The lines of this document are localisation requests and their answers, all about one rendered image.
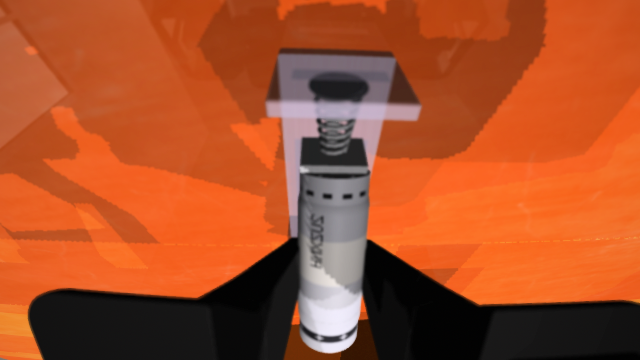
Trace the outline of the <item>grey cylindrical battery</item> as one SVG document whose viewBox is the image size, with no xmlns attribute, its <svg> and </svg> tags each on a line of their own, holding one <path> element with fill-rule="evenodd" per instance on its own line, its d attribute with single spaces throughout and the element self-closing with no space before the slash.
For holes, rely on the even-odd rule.
<svg viewBox="0 0 640 360">
<path fill-rule="evenodd" d="M 300 173 L 300 335 L 322 353 L 357 337 L 370 212 L 370 175 Z"/>
</svg>

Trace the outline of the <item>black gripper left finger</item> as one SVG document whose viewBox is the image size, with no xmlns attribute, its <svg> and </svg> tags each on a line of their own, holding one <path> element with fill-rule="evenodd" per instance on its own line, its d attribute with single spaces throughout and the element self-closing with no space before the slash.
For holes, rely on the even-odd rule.
<svg viewBox="0 0 640 360">
<path fill-rule="evenodd" d="M 298 293 L 292 237 L 198 298 L 59 288 L 28 322 L 43 360 L 284 360 Z"/>
</svg>

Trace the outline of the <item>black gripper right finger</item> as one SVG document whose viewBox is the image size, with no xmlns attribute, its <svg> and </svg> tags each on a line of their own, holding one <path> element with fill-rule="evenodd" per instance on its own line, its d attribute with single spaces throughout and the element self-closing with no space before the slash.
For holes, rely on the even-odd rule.
<svg viewBox="0 0 640 360">
<path fill-rule="evenodd" d="M 640 354 L 640 303 L 479 305 L 367 240 L 362 297 L 378 360 Z"/>
</svg>

